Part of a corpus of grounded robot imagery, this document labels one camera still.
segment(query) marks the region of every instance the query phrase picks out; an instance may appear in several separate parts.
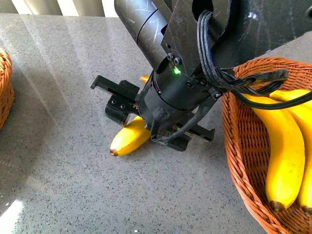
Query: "green led light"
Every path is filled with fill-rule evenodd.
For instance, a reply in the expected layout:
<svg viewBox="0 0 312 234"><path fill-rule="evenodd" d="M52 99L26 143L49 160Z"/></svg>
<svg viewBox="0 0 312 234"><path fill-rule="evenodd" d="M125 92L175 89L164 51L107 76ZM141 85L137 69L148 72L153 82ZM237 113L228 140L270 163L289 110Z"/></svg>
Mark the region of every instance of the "green led light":
<svg viewBox="0 0 312 234"><path fill-rule="evenodd" d="M174 66L174 73L175 73L176 75L180 75L180 74L181 74L181 71L180 71L176 66Z"/></svg>

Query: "wire bundle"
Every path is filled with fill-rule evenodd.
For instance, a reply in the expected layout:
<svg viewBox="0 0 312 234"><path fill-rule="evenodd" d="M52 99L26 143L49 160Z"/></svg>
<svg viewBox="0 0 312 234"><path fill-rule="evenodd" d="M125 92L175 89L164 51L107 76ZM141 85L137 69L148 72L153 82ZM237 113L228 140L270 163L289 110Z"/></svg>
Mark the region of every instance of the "wire bundle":
<svg viewBox="0 0 312 234"><path fill-rule="evenodd" d="M258 96L266 96L269 93L280 88L287 80L287 71L278 70L271 73L258 73L246 78L237 79L234 75L222 70L217 65L211 52L209 43L209 23L213 13L206 10L201 13L197 22L197 47L200 56L202 70L208 82L215 88L224 88L231 91L240 101L257 109L276 110L293 107L304 102L312 100L312 92L293 99L277 104L261 104L248 100L242 94L254 94ZM249 86L255 82L272 81L266 86L253 90Z"/></svg>

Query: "countertop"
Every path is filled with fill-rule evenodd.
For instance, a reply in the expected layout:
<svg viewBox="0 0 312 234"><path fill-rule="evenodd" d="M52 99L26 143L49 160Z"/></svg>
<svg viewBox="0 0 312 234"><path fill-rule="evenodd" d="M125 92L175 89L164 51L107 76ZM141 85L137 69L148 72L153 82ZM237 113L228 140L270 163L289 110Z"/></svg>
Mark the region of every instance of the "countertop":
<svg viewBox="0 0 312 234"><path fill-rule="evenodd" d="M311 46L307 33L266 56L312 63ZM128 156L109 154L120 126L104 115L109 95L90 89L93 80L142 88L139 77L151 72L118 18L0 14L0 47L16 94L0 130L0 229L265 233L232 182L220 101L201 121L215 128L213 142L194 138L177 152L148 141Z"/></svg>

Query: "banana tip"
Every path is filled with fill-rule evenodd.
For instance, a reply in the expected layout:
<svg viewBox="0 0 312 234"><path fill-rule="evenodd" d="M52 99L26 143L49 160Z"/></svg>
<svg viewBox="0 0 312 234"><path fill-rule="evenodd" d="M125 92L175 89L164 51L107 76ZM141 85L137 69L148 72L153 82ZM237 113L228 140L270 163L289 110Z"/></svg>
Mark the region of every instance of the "banana tip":
<svg viewBox="0 0 312 234"><path fill-rule="evenodd" d="M312 208L311 208L311 207L303 206L303 207L302 207L302 210L303 210L303 212L304 212L306 215L309 215L309 216L312 215Z"/></svg>
<svg viewBox="0 0 312 234"><path fill-rule="evenodd" d="M110 152L110 154L111 154L112 156L118 156L117 151L114 150L114 149L110 149L109 152Z"/></svg>
<svg viewBox="0 0 312 234"><path fill-rule="evenodd" d="M278 202L278 201L270 201L270 208L275 212L278 213L280 211L285 210L285 206Z"/></svg>

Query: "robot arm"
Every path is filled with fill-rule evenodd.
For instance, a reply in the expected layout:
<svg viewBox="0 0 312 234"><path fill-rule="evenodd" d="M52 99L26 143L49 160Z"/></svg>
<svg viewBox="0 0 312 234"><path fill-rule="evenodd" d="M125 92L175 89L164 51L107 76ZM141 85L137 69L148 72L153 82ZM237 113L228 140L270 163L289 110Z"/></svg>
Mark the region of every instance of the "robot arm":
<svg viewBox="0 0 312 234"><path fill-rule="evenodd" d="M232 68L312 30L311 5L311 0L115 0L153 70L141 93L125 80L115 84L101 76L91 88L112 94L105 109L109 118L125 125L130 114L139 115L153 141L184 151L192 135L213 139L214 130L197 123L223 94L243 100L241 93L267 95L283 85L285 70L237 79ZM263 82L269 84L250 88Z"/></svg>

